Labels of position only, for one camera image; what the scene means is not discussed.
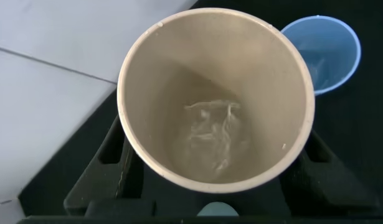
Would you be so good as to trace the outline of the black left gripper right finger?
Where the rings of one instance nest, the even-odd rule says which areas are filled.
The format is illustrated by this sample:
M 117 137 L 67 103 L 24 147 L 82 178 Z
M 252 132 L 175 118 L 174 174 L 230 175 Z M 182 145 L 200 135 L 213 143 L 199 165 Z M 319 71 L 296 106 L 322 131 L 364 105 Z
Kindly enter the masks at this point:
M 301 154 L 280 175 L 292 215 L 355 215 L 379 208 L 375 193 L 312 131 Z

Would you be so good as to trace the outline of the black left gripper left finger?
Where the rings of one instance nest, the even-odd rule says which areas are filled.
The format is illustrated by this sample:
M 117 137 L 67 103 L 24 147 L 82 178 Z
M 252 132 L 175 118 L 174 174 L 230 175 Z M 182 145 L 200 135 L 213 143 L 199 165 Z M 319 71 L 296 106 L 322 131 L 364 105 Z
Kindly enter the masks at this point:
M 116 117 L 97 153 L 64 200 L 69 215 L 84 215 L 90 202 L 140 198 L 144 165 Z

